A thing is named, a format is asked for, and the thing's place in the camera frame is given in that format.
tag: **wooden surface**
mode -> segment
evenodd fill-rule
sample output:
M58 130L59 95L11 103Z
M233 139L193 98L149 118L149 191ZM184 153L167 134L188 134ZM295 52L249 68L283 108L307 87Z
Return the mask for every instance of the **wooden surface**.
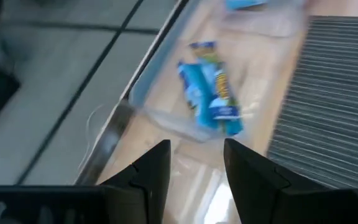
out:
M306 29L287 39L228 32L212 22L215 2L199 4L163 65L146 105L191 119L176 64L181 58L194 62L187 48L190 42L217 40L229 81L242 105L246 135L240 141L265 155ZM358 0L316 0L308 11L312 15L358 16ZM222 139L190 142L135 116L99 181L117 174L163 139L171 139L173 152L164 223L239 223L224 173Z

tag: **yellow label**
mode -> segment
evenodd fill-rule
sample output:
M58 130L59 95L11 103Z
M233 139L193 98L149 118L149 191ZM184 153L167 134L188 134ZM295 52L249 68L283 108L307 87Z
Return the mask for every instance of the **yellow label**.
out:
M225 73L220 73L216 77L216 91L219 97L226 100L229 96L229 89L227 88L227 78Z

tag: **gray floor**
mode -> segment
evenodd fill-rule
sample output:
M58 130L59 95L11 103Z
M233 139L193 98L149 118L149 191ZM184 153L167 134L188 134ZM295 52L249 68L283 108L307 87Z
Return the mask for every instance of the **gray floor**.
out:
M3 14L4 22L38 22L41 26L3 30L10 39L19 40L27 58L15 67L22 87L0 114L0 184L17 183L116 34L113 30L53 26L120 27L137 2L64 0L40 7L33 1L7 0ZM158 30L174 4L174 0L143 0L128 28ZM88 145L93 145L154 37L120 34L23 184L73 183Z

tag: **ribbed metal panel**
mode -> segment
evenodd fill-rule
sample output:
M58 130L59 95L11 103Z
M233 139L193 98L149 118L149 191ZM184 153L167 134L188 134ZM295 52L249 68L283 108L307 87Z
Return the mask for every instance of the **ribbed metal panel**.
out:
M313 17L268 156L332 188L358 187L358 17Z

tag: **white cable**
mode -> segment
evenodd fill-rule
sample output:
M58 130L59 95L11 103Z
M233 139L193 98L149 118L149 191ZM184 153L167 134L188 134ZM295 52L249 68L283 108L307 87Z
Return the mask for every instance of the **white cable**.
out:
M101 104L98 107L96 107L92 113L88 116L88 119L86 120L86 124L85 124L85 139L86 139L86 151L85 151L85 155L81 160L81 163L78 166L78 169L82 169L83 163L85 162L86 158L88 157L88 153L90 151L90 147L91 147L91 140L90 140L90 121L92 116L102 107L106 106L105 104Z

